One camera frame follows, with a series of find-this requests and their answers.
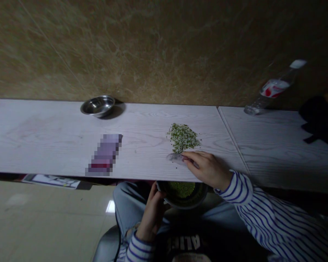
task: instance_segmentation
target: stainless steel bowl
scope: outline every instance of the stainless steel bowl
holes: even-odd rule
[[[80,111],[85,115],[102,118],[112,112],[115,103],[115,99],[111,96],[99,96],[84,102],[80,107]]]

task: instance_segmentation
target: green powder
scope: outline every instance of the green powder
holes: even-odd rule
[[[199,146],[200,142],[197,139],[197,133],[185,124],[173,123],[167,135],[170,135],[170,141],[173,142],[173,152],[181,154],[188,148]]]
[[[194,191],[195,183],[191,182],[168,182],[171,194],[179,197],[186,198]]]

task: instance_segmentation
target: white wooden table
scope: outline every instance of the white wooden table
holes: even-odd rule
[[[116,117],[102,120],[83,115],[81,104],[0,99],[0,172],[85,176],[103,135],[122,134],[112,178],[197,181],[165,159],[172,152],[165,138],[172,123],[200,133],[198,149],[247,171],[216,107],[122,104]]]
[[[328,145],[306,144],[298,112],[250,116],[243,108],[219,107],[248,172],[264,186],[328,193]]]

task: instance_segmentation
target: striped shirt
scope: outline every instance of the striped shirt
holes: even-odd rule
[[[303,209],[266,194],[233,171],[229,187],[215,193],[235,208],[257,242],[273,255],[269,261],[328,261],[328,230]],[[152,261],[155,246],[136,234],[122,246],[118,261]]]

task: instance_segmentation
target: hand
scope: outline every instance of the hand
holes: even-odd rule
[[[154,182],[149,193],[142,221],[136,232],[139,240],[145,242],[154,241],[163,220],[164,212],[168,209],[167,207],[170,208],[170,205],[164,205],[164,197],[166,197],[166,193],[158,191],[157,183]]]
[[[231,183],[232,173],[224,167],[212,154],[203,151],[183,152],[183,156],[196,162],[195,167],[189,160],[184,160],[188,169],[202,182],[207,185],[225,191]]]

